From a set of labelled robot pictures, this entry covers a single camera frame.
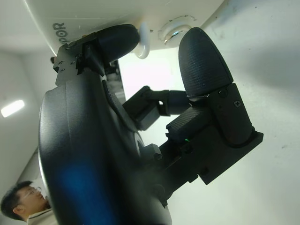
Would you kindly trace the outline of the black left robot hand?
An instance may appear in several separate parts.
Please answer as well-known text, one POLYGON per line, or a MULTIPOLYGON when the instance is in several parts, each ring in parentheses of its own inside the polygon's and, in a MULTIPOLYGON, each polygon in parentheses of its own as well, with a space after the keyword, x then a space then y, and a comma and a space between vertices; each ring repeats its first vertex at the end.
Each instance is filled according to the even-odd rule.
POLYGON ((211 183, 263 141, 209 36, 179 45, 183 91, 142 87, 121 104, 104 76, 141 40, 135 26, 94 32, 57 53, 39 116, 39 165, 60 225, 170 225, 168 199, 211 183))

